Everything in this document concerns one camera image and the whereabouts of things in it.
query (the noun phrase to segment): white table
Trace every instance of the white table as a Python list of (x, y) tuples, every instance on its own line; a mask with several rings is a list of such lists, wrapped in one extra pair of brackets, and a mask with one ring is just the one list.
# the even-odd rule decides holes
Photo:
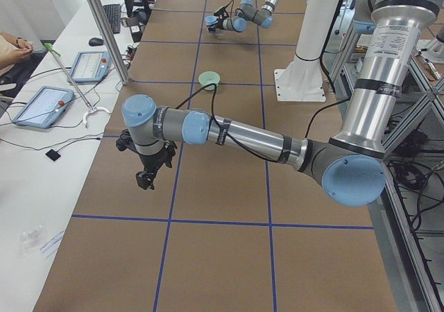
[[(102, 0), (103, 4), (122, 3), (123, 0)], [(85, 4), (76, 13), (66, 29), (53, 45), (62, 54), (60, 59), (69, 67), (79, 51), (103, 51), (105, 46), (88, 45), (91, 37), (100, 37), (89, 6)], [(121, 53), (132, 44), (127, 28), (115, 35)], [(35, 73), (58, 68), (51, 54), (47, 54)], [(17, 95), (15, 101), (27, 102), (43, 85), (70, 88), (62, 71), (46, 73), (30, 80)], [(119, 76), (114, 70), (96, 88), (101, 100), (99, 106), (113, 110), (120, 88)], [(82, 85), (86, 92), (91, 85)], [(98, 99), (94, 92), (87, 95), (91, 104)], [(20, 106), (8, 109), (14, 117)], [(73, 126), (87, 111), (81, 99), (74, 101), (56, 125)], [(83, 124), (77, 128), (52, 128), (31, 130), (15, 125), (0, 126), (0, 137), (6, 141), (24, 146), (41, 148), (64, 141), (68, 138), (96, 135), (103, 132), (109, 115), (98, 112), (89, 116), (88, 129)], [(7, 114), (0, 124), (9, 122)], [(36, 225), (43, 225), (49, 240), (64, 230), (70, 219), (88, 170), (100, 142), (79, 141), (60, 151), (62, 157), (51, 161), (45, 152), (19, 148), (0, 142), (0, 311), (32, 311), (43, 288), (55, 253), (45, 258), (34, 250), (19, 257), (20, 234)]]

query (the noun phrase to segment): light green bowl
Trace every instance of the light green bowl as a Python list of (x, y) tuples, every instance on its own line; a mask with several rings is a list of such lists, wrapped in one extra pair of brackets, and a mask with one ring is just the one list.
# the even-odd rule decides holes
[[(221, 81), (221, 77), (219, 74), (217, 74), (214, 71), (204, 71), (201, 75), (199, 75), (199, 83), (202, 85), (202, 87), (210, 84), (210, 83), (216, 83), (219, 85), (219, 82)], [(206, 90), (214, 90), (213, 87), (205, 88)]]

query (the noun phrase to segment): blue cap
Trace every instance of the blue cap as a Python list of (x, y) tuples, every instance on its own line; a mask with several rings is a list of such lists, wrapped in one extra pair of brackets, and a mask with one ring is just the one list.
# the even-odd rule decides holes
[(182, 124), (182, 138), (188, 144), (204, 144), (210, 130), (210, 116), (198, 111), (191, 111)]
[(241, 0), (241, 5), (254, 6), (255, 4), (251, 0)]
[(376, 159), (350, 155), (331, 163), (322, 176), (322, 188), (333, 200), (349, 207), (364, 206), (382, 193), (385, 174)]
[(247, 21), (242, 17), (238, 17), (233, 21), (233, 29), (240, 33), (244, 32), (247, 29)]
[(122, 105), (123, 122), (127, 127), (137, 127), (150, 120), (155, 112), (156, 104), (147, 95), (134, 95), (127, 98)]
[(268, 16), (265, 21), (262, 22), (261, 27), (264, 29), (270, 28), (270, 25), (273, 23), (273, 17)]
[(205, 18), (205, 24), (207, 26), (212, 26), (213, 24), (216, 24), (216, 23), (217, 23), (217, 17), (215, 17), (214, 15), (208, 15)]
[(353, 20), (353, 28), (355, 29), (355, 33), (360, 35), (371, 35), (373, 31), (375, 31), (376, 24), (373, 22)]

